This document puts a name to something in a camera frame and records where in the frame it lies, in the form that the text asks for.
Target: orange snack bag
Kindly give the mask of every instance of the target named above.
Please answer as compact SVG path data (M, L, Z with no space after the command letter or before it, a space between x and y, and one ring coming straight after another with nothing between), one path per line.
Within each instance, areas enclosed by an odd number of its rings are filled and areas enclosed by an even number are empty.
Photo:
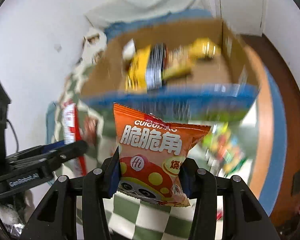
M178 178L180 166L210 126L165 123L114 104L119 145L119 191L147 202L189 206Z

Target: cardboard box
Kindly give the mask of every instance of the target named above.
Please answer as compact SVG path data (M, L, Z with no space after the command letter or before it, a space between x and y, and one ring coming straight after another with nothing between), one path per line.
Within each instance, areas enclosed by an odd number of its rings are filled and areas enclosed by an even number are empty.
M125 93L122 49L129 40L134 40L136 49L161 42L175 49L205 37L221 47L221 56L197 61L191 75L169 81L161 89ZM97 110L117 102L165 120L241 120L259 92L243 46L221 19L178 21L124 33L108 44L82 88L81 99Z

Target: brown floor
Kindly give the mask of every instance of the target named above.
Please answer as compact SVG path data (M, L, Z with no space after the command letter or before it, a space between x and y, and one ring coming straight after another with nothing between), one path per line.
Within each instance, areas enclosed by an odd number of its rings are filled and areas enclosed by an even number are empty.
M266 36L243 35L260 56L282 95L287 120L287 155L280 192L270 215L275 226L290 220L300 206L300 192L291 196L293 175L300 170L300 91L288 66Z

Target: red and white package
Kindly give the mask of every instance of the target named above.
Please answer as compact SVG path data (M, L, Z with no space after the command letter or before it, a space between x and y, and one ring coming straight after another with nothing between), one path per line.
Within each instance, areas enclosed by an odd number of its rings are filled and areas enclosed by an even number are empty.
M81 140L82 138L79 131L78 110L76 105L72 102L66 103L62 117L65 144ZM73 172L76 177L87 175L87 167L84 156L79 156L69 162L74 168Z

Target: metal bolt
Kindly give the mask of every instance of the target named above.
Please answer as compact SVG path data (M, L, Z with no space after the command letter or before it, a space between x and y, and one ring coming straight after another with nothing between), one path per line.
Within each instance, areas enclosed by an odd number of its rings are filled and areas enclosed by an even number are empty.
M99 174L102 173L102 169L96 168L96 169L93 170L93 173L96 174L96 175L99 175Z
M65 182L65 181L67 180L67 176L61 175L61 176L58 178L58 180L59 180L60 182Z
M234 176L232 177L232 179L233 179L235 182L241 181L241 178L240 178L240 176L238 176L238 175L234 175Z
M207 173L207 171L205 169L199 168L199 169L197 169L197 173L200 175L204 175Z

